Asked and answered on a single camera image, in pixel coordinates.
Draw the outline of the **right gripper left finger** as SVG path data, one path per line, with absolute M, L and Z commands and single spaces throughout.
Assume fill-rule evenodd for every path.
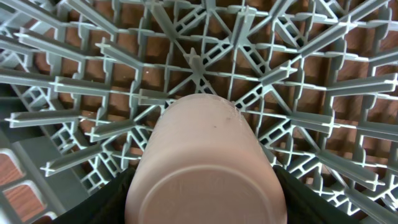
M 136 170 L 120 173 L 102 189 L 52 221 L 55 224 L 125 224 L 127 193 Z

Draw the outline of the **pink cup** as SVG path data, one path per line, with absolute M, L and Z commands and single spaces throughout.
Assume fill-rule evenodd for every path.
M 226 99 L 185 96 L 160 117 L 130 184 L 126 223 L 286 223 L 280 182 Z

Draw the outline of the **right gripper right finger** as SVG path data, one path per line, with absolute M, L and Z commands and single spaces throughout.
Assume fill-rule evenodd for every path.
M 359 224 L 359 221 L 321 198 L 281 166 L 273 170 L 282 187 L 288 224 Z

